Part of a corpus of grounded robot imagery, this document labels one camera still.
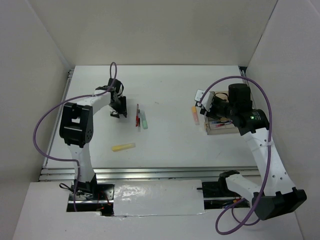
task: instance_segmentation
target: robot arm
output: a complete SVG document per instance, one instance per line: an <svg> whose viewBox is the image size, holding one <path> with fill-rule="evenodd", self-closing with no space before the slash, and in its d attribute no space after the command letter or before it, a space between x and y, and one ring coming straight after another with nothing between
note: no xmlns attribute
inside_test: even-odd
<svg viewBox="0 0 320 240"><path fill-rule="evenodd" d="M198 90L195 96L196 106L201 107L200 114L214 119L227 118L239 129L240 135L247 142L261 178L267 168L268 145L271 145L271 165L268 179L256 215L267 220L291 213L306 199L304 190L297 190L286 172L273 140L268 143L269 121L261 109L253 109L251 91L246 84L236 83L229 86L228 101L208 92L200 104L204 91ZM261 186L244 178L237 171L224 172L219 177L219 184L225 192L235 192L250 202L252 206Z"/></svg>
<svg viewBox="0 0 320 240"><path fill-rule="evenodd" d="M91 165L90 141L94 134L93 116L104 106L109 106L110 115L119 118L127 117L127 102L123 96L124 86L115 80L110 92L104 93L111 85L98 87L92 97L87 97L76 103L67 102L63 106L59 134L68 145L73 159L79 161L81 174L77 189L89 194L94 194L97 186L97 177ZM78 177L78 166L74 164L75 176Z"/></svg>

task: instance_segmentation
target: wall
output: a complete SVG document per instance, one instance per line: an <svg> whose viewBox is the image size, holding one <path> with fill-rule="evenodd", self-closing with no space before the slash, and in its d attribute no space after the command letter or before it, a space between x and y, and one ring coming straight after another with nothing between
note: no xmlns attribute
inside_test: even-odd
<svg viewBox="0 0 320 240"><path fill-rule="evenodd" d="M0 239L10 240L29 183L43 157L33 147L40 116L62 97L67 70L46 30L23 0L0 0ZM40 129L46 150L55 120Z"/></svg>
<svg viewBox="0 0 320 240"><path fill-rule="evenodd" d="M307 201L297 209L305 240L319 239L320 1L279 0L247 76L269 96L273 136L285 167ZM257 107L266 110L252 88Z"/></svg>
<svg viewBox="0 0 320 240"><path fill-rule="evenodd" d="M30 0L73 65L247 66L277 0Z"/></svg>

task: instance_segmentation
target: yellow marker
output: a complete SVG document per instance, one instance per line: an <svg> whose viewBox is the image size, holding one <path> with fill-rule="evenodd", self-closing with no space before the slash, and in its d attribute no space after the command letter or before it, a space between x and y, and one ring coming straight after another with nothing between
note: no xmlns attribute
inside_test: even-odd
<svg viewBox="0 0 320 240"><path fill-rule="evenodd" d="M196 109L196 107L193 106L193 107L191 108L191 110L192 110L192 115L193 115L194 124L195 124L195 125L199 125L200 123L199 123L199 118L198 118L198 114L197 114L197 109Z"/></svg>
<svg viewBox="0 0 320 240"><path fill-rule="evenodd" d="M135 143L128 143L128 144L113 146L111 149L113 152L118 152L126 149L133 149L135 147L136 147Z"/></svg>

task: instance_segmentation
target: white table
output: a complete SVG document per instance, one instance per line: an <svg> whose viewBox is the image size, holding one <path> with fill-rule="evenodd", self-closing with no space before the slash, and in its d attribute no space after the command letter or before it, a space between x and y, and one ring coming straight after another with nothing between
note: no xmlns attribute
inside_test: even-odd
<svg viewBox="0 0 320 240"><path fill-rule="evenodd" d="M69 192L56 182L32 182L28 189L13 240L302 240L296 215L285 214L228 236L215 230L221 209L200 215L122 217L98 212L66 212ZM248 208L237 208L243 219ZM237 225L230 212L219 222L227 231Z"/></svg>
<svg viewBox="0 0 320 240"><path fill-rule="evenodd" d="M94 115L90 142L92 166L98 168L184 168L256 166L239 134L207 135L204 117L193 120L197 89L205 90L214 81L239 75L238 66L118 66L117 78L127 97L127 118L110 116L107 107ZM109 66L76 66L66 98L90 94L106 85ZM227 91L232 79L213 91ZM145 111L148 129L135 127L137 104ZM112 152L115 145L135 143L136 147ZM50 155L70 158L71 154L56 131ZM49 160L44 168L71 169L71 163Z"/></svg>

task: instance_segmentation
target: white panel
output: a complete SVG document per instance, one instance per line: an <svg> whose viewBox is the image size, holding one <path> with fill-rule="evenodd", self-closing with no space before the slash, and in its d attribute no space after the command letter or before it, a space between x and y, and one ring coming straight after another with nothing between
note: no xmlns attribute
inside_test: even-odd
<svg viewBox="0 0 320 240"><path fill-rule="evenodd" d="M55 45L24 0L0 0L0 239L10 240L29 182L43 157L32 142L40 116L62 96L67 70ZM46 150L55 114L38 142Z"/></svg>
<svg viewBox="0 0 320 240"><path fill-rule="evenodd" d="M207 135L204 117L195 125L191 107L197 89L207 89L214 81L239 75L237 66L118 66L117 78L124 85L127 118L110 116L108 107L93 117L90 142L94 168L173 168L256 166L253 155L240 134ZM90 94L107 84L109 66L77 66L67 98ZM226 91L227 80L213 87ZM136 127L137 104L145 111L148 129ZM113 152L112 146L135 143L135 148ZM52 156L70 158L64 140L56 132ZM73 168L70 162L49 160L47 168Z"/></svg>
<svg viewBox="0 0 320 240"><path fill-rule="evenodd" d="M205 213L201 180L117 182L115 216L169 216Z"/></svg>
<svg viewBox="0 0 320 240"><path fill-rule="evenodd" d="M310 1L279 0L247 71L269 96L279 155L306 191L308 200L296 211L306 240L319 238L319 39L320 15ZM267 110L251 89L257 107Z"/></svg>
<svg viewBox="0 0 320 240"><path fill-rule="evenodd" d="M30 0L73 65L248 65L276 0Z"/></svg>
<svg viewBox="0 0 320 240"><path fill-rule="evenodd" d="M221 209L199 215L104 217L97 212L66 212L68 195L56 182L31 183L13 240L303 240L294 213L222 236L215 230ZM247 212L235 210L239 219ZM237 224L228 212L219 228L227 231Z"/></svg>

